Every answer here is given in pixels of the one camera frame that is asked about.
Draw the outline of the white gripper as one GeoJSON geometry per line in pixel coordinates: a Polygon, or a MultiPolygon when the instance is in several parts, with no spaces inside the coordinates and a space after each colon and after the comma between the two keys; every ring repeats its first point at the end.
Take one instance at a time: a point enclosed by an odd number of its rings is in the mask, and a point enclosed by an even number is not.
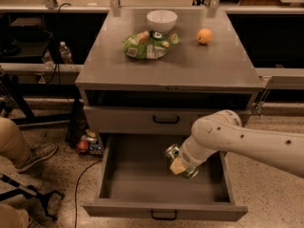
{"type": "Polygon", "coordinates": [[[200,166],[212,155],[211,149],[198,144],[193,137],[188,137],[179,149],[179,157],[171,162],[170,170],[175,175],[181,174],[186,168],[200,166]]]}

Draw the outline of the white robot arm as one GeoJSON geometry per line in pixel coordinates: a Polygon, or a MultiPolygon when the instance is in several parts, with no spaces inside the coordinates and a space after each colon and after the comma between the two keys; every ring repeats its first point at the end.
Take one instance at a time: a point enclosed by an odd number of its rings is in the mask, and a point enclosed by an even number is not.
{"type": "Polygon", "coordinates": [[[170,165],[175,174],[187,179],[197,174],[197,167],[218,151],[231,152],[304,177],[304,135],[289,132],[255,130],[242,126],[232,110],[221,110],[197,119],[190,136],[175,154],[170,165]]]}

